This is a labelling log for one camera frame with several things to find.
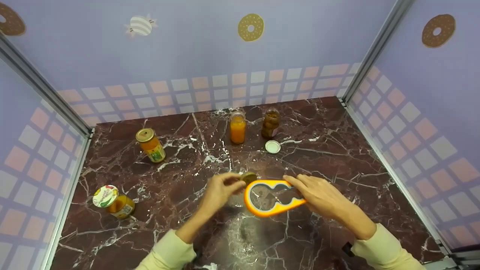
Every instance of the glass jar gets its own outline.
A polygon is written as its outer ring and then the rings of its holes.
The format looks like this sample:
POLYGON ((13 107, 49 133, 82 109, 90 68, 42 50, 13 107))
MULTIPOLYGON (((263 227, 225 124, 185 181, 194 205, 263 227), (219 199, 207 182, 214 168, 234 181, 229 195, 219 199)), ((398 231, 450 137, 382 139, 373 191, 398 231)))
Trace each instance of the glass jar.
POLYGON ((269 108, 264 114, 264 123, 262 125, 262 136, 271 139, 278 132, 280 126, 280 112, 275 108, 269 108))
POLYGON ((140 147, 152 162, 159 163, 165 158, 165 150, 151 128, 143 128, 135 136, 140 147))
POLYGON ((97 189, 92 201, 96 207, 104 208, 118 219, 127 218, 135 209, 132 199, 120 193, 116 186, 110 184, 97 189))
POLYGON ((245 131, 247 121, 245 114, 241 111, 235 111, 230 117, 230 139, 234 144, 242 144, 245 141, 245 131))

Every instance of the grid pattern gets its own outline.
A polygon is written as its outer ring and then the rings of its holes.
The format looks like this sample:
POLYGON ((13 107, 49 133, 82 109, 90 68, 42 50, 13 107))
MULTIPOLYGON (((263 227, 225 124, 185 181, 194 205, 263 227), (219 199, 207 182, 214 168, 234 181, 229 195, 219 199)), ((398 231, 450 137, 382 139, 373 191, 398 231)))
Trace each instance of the grid pattern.
POLYGON ((360 63, 61 90, 90 126, 142 117, 341 96, 360 63))
POLYGON ((0 165, 0 269, 40 269, 82 141, 42 100, 0 165))
POLYGON ((450 248, 480 244, 478 168, 376 67, 352 106, 450 248))

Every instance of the brown marble surface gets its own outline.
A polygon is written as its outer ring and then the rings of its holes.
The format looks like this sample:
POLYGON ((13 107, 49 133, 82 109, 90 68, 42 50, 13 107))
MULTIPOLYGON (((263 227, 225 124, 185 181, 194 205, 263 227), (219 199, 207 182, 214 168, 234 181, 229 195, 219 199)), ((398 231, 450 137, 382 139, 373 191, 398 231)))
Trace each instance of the brown marble surface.
MULTIPOLYGON (((381 165, 336 98, 242 108, 247 116, 243 145, 229 140, 229 110, 102 123, 96 127, 52 270, 134 269, 170 228, 196 209, 214 174, 253 171, 266 179, 298 173, 323 177, 382 223, 422 262, 443 258, 414 210, 381 165), (282 124, 278 154, 264 150, 262 111, 274 106, 282 124), (135 133, 156 130, 167 158, 152 164, 135 133), (127 220, 117 221, 91 203, 92 194, 113 184, 136 202, 127 220)), ((257 191, 267 205, 281 191, 257 191)), ((353 241, 339 223, 311 214, 305 206, 261 219, 234 196, 194 243, 201 252, 188 269, 363 270, 361 258, 340 248, 353 241)))

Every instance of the cream sleeve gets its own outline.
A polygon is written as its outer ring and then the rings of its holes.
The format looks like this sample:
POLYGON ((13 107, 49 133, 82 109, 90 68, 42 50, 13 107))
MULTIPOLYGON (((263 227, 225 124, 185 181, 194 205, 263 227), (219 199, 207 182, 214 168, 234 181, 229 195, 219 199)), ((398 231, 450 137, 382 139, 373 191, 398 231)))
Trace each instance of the cream sleeve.
POLYGON ((184 243, 174 230, 170 230, 140 262, 136 270, 181 270, 195 256, 193 245, 184 243))
POLYGON ((376 270, 425 270, 381 224, 377 224, 377 232, 372 238, 355 241, 351 250, 376 270))

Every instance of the donut sticker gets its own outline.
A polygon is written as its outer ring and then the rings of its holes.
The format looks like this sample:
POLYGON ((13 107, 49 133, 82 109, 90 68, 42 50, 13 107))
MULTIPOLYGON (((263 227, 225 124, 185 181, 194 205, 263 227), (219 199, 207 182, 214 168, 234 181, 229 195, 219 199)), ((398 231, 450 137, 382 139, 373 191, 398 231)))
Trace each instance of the donut sticker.
POLYGON ((18 14, 9 6, 0 3, 0 32, 6 36, 19 36, 25 33, 25 24, 18 14))
POLYGON ((130 34, 131 37, 135 35, 148 36, 152 32, 153 27, 158 27, 156 25, 156 19, 150 19, 150 14, 146 17, 143 16, 133 16, 130 19, 130 24, 125 25, 127 27, 127 34, 130 34))
POLYGON ((455 18, 450 14, 433 17, 423 28, 422 43, 429 48, 438 48, 445 44, 455 31, 455 18))
POLYGON ((244 41, 259 39, 264 33, 264 20, 254 13, 243 17, 239 22, 239 36, 244 41))

